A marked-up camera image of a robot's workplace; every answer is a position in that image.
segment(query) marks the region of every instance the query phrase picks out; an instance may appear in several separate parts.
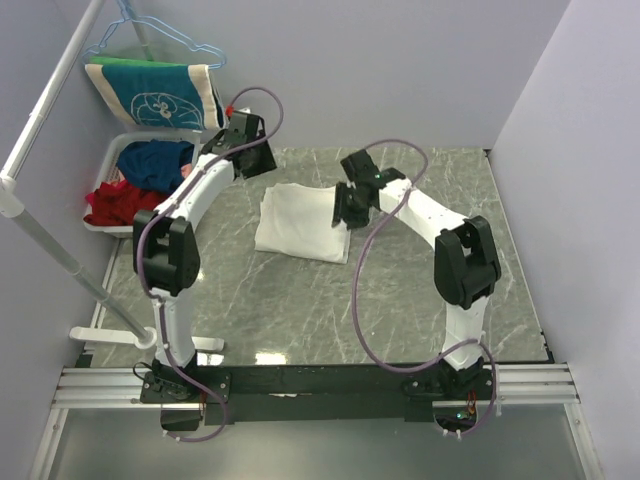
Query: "white pole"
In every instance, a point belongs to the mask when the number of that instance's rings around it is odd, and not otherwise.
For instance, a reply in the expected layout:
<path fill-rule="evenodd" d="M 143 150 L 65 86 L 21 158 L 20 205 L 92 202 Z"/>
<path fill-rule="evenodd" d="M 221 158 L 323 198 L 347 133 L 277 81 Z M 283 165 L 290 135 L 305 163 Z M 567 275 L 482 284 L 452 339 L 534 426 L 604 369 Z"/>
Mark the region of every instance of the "white pole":
<path fill-rule="evenodd" d="M 91 32 L 91 28 L 96 22 L 103 4 L 104 0 L 91 0 L 89 7 L 84 12 L 78 24 L 78 28 L 71 36 L 67 48 L 64 49 L 64 53 L 51 74 L 47 86 L 44 87 L 36 106 L 29 115 L 27 124 L 22 129 L 18 141 L 13 146 L 7 162 L 0 171 L 0 179 L 2 179 L 6 189 L 13 191 L 18 172 L 20 172 L 20 168 L 27 158 L 42 124 L 49 116 L 51 107 L 53 107 L 53 104 L 58 98 L 62 86 L 69 76 L 69 72 L 71 72 L 71 69 L 75 65 L 76 59 L 82 47 L 84 47 L 84 42 L 89 36 L 89 32 Z"/>
<path fill-rule="evenodd" d="M 58 98 L 69 72 L 73 68 L 80 50 L 93 27 L 104 0 L 92 0 L 82 16 L 78 28 L 71 36 L 60 61 L 56 65 L 47 86 L 40 95 L 29 121 L 25 125 L 18 141 L 9 154 L 9 159 L 0 171 L 0 214 L 13 220 L 29 237 L 58 262 L 78 284 L 84 288 L 107 310 L 122 321 L 137 337 L 140 348 L 150 348 L 155 343 L 155 331 L 145 329 L 113 296 L 102 287 L 101 282 L 94 279 L 87 270 L 69 252 L 67 252 L 53 236 L 38 223 L 24 205 L 13 194 L 16 177 L 31 147 L 38 136 L 42 124 L 49 116 L 51 108 Z"/>
<path fill-rule="evenodd" d="M 135 5 L 133 4 L 133 0 L 124 0 L 124 4 L 127 7 L 129 15 L 133 20 L 138 19 L 138 12 L 136 11 Z M 136 22 L 133 23 L 133 29 L 136 31 L 136 36 L 140 41 L 140 46 L 142 47 L 142 51 L 144 52 L 145 58 L 153 62 L 153 55 L 151 55 L 151 49 L 149 48 L 149 38 L 147 37 L 147 33 L 144 31 L 142 25 Z"/>

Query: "cable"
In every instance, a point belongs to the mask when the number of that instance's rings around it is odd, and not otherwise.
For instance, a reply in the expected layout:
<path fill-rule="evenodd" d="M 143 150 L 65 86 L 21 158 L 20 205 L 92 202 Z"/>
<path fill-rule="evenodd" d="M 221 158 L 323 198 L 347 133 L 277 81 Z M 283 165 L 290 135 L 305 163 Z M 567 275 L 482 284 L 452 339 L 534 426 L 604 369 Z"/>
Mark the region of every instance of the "cable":
<path fill-rule="evenodd" d="M 148 368 L 149 370 L 151 370 L 151 365 L 149 365 L 148 363 L 145 362 L 137 362 L 134 366 L 133 366 L 133 374 L 138 377 L 140 380 L 142 380 L 142 383 L 146 383 L 146 380 L 144 379 L 144 377 L 142 375 L 140 375 L 138 372 L 136 372 L 136 367 L 138 365 L 142 365 L 145 368 Z"/>
<path fill-rule="evenodd" d="M 167 435 L 169 435 L 171 438 L 174 438 L 174 439 L 176 439 L 178 441 L 182 441 L 182 442 L 188 442 L 188 443 L 204 442 L 204 441 L 212 439 L 213 437 L 218 436 L 220 434 L 220 432 L 222 432 L 222 430 L 224 430 L 224 427 L 227 425 L 227 423 L 229 421 L 229 408 L 227 407 L 227 404 L 225 403 L 224 399 L 219 394 L 217 394 L 216 392 L 214 392 L 213 390 L 211 390 L 207 386 L 201 384 L 197 380 L 194 380 L 189 375 L 184 373 L 180 369 L 178 364 L 176 363 L 176 360 L 173 357 L 173 354 L 171 353 L 171 344 L 169 342 L 169 337 L 167 335 L 167 319 L 166 319 L 166 313 L 165 313 L 164 300 L 160 295 L 154 295 L 153 293 L 151 293 L 151 290 L 149 289 L 149 284 L 147 283 L 147 279 L 145 278 L 144 267 L 143 267 L 143 263 L 142 263 L 143 252 L 144 252 L 144 249 L 145 249 L 145 247 L 147 245 L 147 239 L 149 237 L 149 232 L 151 231 L 151 229 L 159 221 L 161 221 L 167 215 L 170 215 L 171 212 L 173 212 L 177 208 L 177 206 L 180 204 L 180 202 L 182 200 L 184 200 L 184 198 L 189 193 L 191 193 L 191 191 L 196 187 L 196 185 L 198 184 L 200 179 L 205 175 L 205 173 L 211 167 L 213 167 L 216 163 L 220 162 L 221 160 L 226 159 L 230 155 L 233 155 L 235 153 L 241 152 L 241 151 L 246 150 L 248 148 L 253 148 L 253 147 L 256 147 L 256 146 L 258 146 L 258 145 L 260 145 L 262 143 L 265 143 L 271 137 L 273 137 L 276 134 L 276 132 L 280 129 L 280 126 L 282 125 L 282 121 L 284 120 L 284 108 L 283 108 L 282 102 L 280 101 L 278 96 L 275 93 L 273 93 L 271 90 L 267 89 L 267 88 L 258 87 L 258 86 L 244 88 L 244 89 L 240 90 L 236 94 L 235 97 L 233 97 L 233 100 L 231 100 L 229 105 L 233 106 L 235 101 L 241 95 L 243 95 L 243 94 L 245 94 L 247 92 L 250 92 L 250 91 L 262 91 L 262 92 L 265 92 L 266 94 L 270 95 L 271 98 L 273 98 L 275 100 L 275 102 L 278 105 L 278 110 L 279 110 L 279 113 L 280 113 L 280 117 L 278 119 L 278 123 L 276 124 L 275 128 L 271 132 L 267 133 L 264 137 L 261 137 L 261 138 L 259 138 L 257 140 L 254 140 L 252 142 L 246 143 L 244 145 L 240 145 L 240 146 L 237 146 L 237 147 L 230 148 L 226 152 L 224 152 L 221 155 L 217 156 L 216 158 L 210 160 L 202 168 L 194 169 L 192 175 L 187 177 L 187 179 L 185 180 L 185 182 L 187 182 L 186 187 L 175 198 L 173 203 L 171 203 L 169 206 L 167 206 L 162 212 L 158 212 L 158 214 L 144 227 L 144 229 L 140 233 L 140 238 L 138 239 L 138 248 L 136 249 L 136 252 L 135 252 L 136 253 L 136 267 L 137 267 L 137 270 L 138 270 L 138 278 L 140 279 L 140 284 L 142 285 L 142 290 L 144 291 L 144 293 L 145 293 L 145 295 L 147 297 L 149 297 L 152 300 L 157 300 L 158 302 L 160 302 L 160 305 L 159 305 L 159 308 L 158 308 L 159 323 L 160 323 L 160 338 L 162 340 L 162 345 L 164 346 L 164 351 L 165 351 L 165 354 L 167 356 L 167 360 L 169 360 L 169 364 L 171 365 L 171 368 L 173 368 L 173 370 L 183 380 L 185 380 L 186 382 L 188 382 L 191 385 L 193 385 L 193 386 L 197 387 L 198 389 L 200 389 L 202 392 L 204 392 L 207 395 L 209 395 L 212 398 L 214 398 L 220 404 L 220 407 L 222 408 L 222 422 L 220 422 L 220 426 L 216 430 L 214 430 L 212 433 L 210 433 L 208 435 L 205 435 L 203 437 L 197 437 L 197 438 L 193 438 L 193 437 L 183 438 L 183 437 L 180 437 L 180 436 L 176 435 L 173 432 L 167 432 Z"/>
<path fill-rule="evenodd" d="M 459 342 L 459 343 L 455 344 L 451 348 L 448 348 L 447 350 L 442 352 L 440 355 L 438 355 L 437 357 L 429 360 L 428 362 L 425 362 L 425 363 L 423 363 L 421 365 L 417 365 L 415 367 L 400 368 L 400 367 L 394 367 L 393 365 L 389 365 L 388 363 L 386 363 L 383 360 L 381 360 L 380 358 L 378 358 L 376 356 L 376 354 L 373 352 L 373 350 L 371 350 L 371 347 L 369 347 L 369 345 L 367 344 L 367 341 L 365 340 L 364 335 L 362 333 L 362 329 L 360 328 L 360 320 L 358 318 L 358 282 L 360 280 L 360 274 L 362 273 L 362 268 L 364 266 L 364 261 L 367 258 L 367 254 L 369 253 L 369 250 L 371 250 L 371 245 L 373 244 L 373 240 L 375 239 L 376 235 L 378 233 L 380 233 L 380 231 L 382 231 L 382 229 L 385 228 L 389 224 L 389 222 L 393 219 L 393 217 L 407 204 L 407 202 L 409 201 L 409 197 L 411 195 L 411 192 L 413 191 L 413 188 L 415 187 L 415 184 L 418 182 L 418 180 L 420 180 L 422 178 L 424 173 L 427 171 L 427 167 L 429 166 L 429 158 L 427 157 L 427 154 L 424 152 L 424 150 L 422 148 L 418 147 L 417 145 L 415 145 L 415 144 L 413 144 L 411 142 L 408 142 L 406 140 L 399 140 L 399 139 L 395 139 L 395 138 L 379 140 L 379 141 L 376 141 L 376 142 L 373 142 L 373 143 L 367 145 L 366 147 L 363 148 L 363 150 L 368 150 L 369 148 L 376 147 L 376 146 L 384 144 L 384 143 L 399 143 L 401 145 L 405 145 L 405 146 L 408 146 L 408 147 L 414 149 L 424 159 L 424 165 L 422 166 L 422 168 L 420 169 L 418 174 L 414 178 L 411 179 L 411 188 L 409 188 L 406 191 L 406 193 L 404 194 L 404 197 L 402 198 L 402 200 L 400 201 L 398 206 L 396 208 L 394 208 L 391 212 L 389 212 L 388 215 L 385 215 L 385 217 L 373 228 L 373 230 L 371 231 L 369 236 L 367 236 L 367 239 L 364 242 L 364 246 L 362 247 L 362 251 L 360 252 L 360 256 L 358 257 L 358 262 L 356 263 L 356 270 L 355 270 L 355 273 L 353 275 L 353 282 L 351 284 L 351 317 L 353 318 L 353 327 L 354 327 L 354 329 L 356 331 L 356 336 L 358 337 L 358 340 L 360 341 L 360 345 L 362 345 L 362 348 L 367 353 L 369 358 L 371 360 L 373 360 L 373 362 L 376 365 L 378 365 L 379 367 L 383 368 L 384 370 L 387 370 L 387 371 L 392 372 L 392 373 L 399 373 L 399 374 L 408 374 L 408 373 L 421 372 L 423 370 L 426 370 L 428 368 L 433 367 L 438 362 L 440 362 L 442 359 L 444 359 L 447 355 L 455 352 L 459 348 L 464 347 L 465 345 L 476 345 L 477 344 L 485 352 L 485 354 L 489 358 L 489 362 L 491 362 L 492 391 L 491 391 L 491 400 L 489 401 L 489 406 L 487 408 L 487 411 L 482 415 L 480 420 L 478 420 L 478 422 L 473 427 L 471 427 L 469 430 L 466 430 L 465 432 L 462 432 L 462 435 L 467 435 L 467 434 L 472 433 L 473 431 L 475 431 L 477 427 L 479 427 L 480 425 L 482 425 L 483 423 L 486 422 L 490 412 L 493 410 L 493 405 L 495 404 L 495 401 L 496 401 L 496 395 L 497 395 L 497 390 L 496 390 L 496 388 L 497 388 L 496 387 L 496 384 L 497 384 L 496 362 L 495 362 L 495 359 L 493 358 L 493 356 L 491 355 L 491 352 L 487 348 L 487 346 L 484 343 L 482 343 L 481 341 L 479 341 L 479 340 L 475 340 L 475 339 L 464 340 L 462 342 Z M 456 435 L 454 432 L 449 432 L 449 434 L 450 435 Z"/>

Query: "clothes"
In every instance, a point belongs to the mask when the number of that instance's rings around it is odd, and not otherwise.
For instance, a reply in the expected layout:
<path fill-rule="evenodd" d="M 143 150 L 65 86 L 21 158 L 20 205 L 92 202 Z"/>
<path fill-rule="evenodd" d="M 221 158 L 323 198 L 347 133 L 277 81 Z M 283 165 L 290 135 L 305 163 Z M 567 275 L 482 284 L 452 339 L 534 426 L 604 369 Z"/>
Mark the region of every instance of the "clothes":
<path fill-rule="evenodd" d="M 189 142 L 133 142 L 118 157 L 118 169 L 129 183 L 143 190 L 173 193 L 183 180 L 181 167 L 191 163 Z"/>
<path fill-rule="evenodd" d="M 102 183 L 86 199 L 92 208 L 92 212 L 84 217 L 86 223 L 115 227 L 133 225 L 138 210 L 153 210 L 167 199 L 167 195 L 141 190 L 123 180 L 117 185 Z"/>
<path fill-rule="evenodd" d="M 89 63 L 93 63 L 95 65 L 136 65 L 139 67 L 179 67 L 181 66 L 178 63 L 149 62 L 147 60 L 135 60 L 132 58 L 102 57 L 99 55 L 91 57 L 89 59 Z"/>
<path fill-rule="evenodd" d="M 347 263 L 351 237 L 344 223 L 331 227 L 334 196 L 335 187 L 290 183 L 267 188 L 260 203 L 256 250 Z"/>
<path fill-rule="evenodd" d="M 212 86 L 208 65 L 137 63 L 85 66 L 100 95 L 120 120 L 191 130 L 225 126 L 224 107 Z"/>

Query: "green towel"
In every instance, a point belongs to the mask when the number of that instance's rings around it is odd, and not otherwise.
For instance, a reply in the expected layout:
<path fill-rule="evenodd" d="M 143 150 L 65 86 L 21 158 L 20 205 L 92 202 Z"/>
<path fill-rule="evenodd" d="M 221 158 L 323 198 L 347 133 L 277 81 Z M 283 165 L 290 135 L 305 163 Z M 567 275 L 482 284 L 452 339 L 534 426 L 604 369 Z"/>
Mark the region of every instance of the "green towel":
<path fill-rule="evenodd" d="M 94 65 L 131 65 L 136 67 L 177 67 L 183 66 L 179 63 L 165 62 L 149 62 L 147 60 L 134 60 L 132 58 L 115 58 L 115 57 L 91 57 L 89 63 Z"/>

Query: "white wall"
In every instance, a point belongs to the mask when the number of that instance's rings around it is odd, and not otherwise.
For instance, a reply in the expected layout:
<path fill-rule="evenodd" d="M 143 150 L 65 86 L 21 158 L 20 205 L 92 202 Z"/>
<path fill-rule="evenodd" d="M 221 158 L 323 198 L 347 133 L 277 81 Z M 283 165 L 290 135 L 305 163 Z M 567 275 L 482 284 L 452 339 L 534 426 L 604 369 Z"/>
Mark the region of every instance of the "white wall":
<path fill-rule="evenodd" d="M 491 156 L 610 480 L 640 476 L 640 2 L 573 0 Z"/>
<path fill-rule="evenodd" d="M 56 2 L 70 18 L 84 7 L 77 0 Z M 568 0 L 135 4 L 140 13 L 227 52 L 229 63 L 215 72 L 224 100 L 253 84 L 281 96 L 287 119 L 274 144 L 357 146 L 401 136 L 421 145 L 488 148 Z M 95 33 L 97 40 L 103 30 Z M 122 44 L 122 36 L 113 38 Z M 160 59 L 193 59 L 184 47 L 169 45 L 154 49 L 168 53 Z M 268 98 L 248 101 L 273 124 L 277 110 Z"/>
<path fill-rule="evenodd" d="M 4 163 L 71 36 L 49 0 L 0 2 L 0 163 Z M 89 270 L 104 274 L 112 241 L 82 226 L 83 196 L 119 125 L 80 66 L 27 158 L 16 193 Z M 26 478 L 63 365 L 79 345 L 69 329 L 94 303 L 10 220 L 0 217 L 0 448 L 2 478 Z"/>

